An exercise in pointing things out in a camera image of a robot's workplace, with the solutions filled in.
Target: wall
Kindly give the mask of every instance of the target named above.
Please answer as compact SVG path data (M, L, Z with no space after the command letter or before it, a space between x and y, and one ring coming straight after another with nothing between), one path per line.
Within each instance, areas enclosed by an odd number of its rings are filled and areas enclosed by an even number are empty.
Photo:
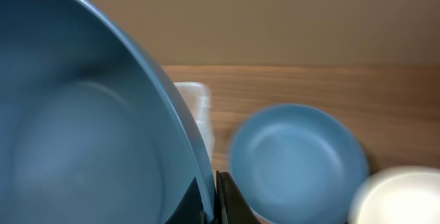
M440 0L90 0L163 64L440 63Z

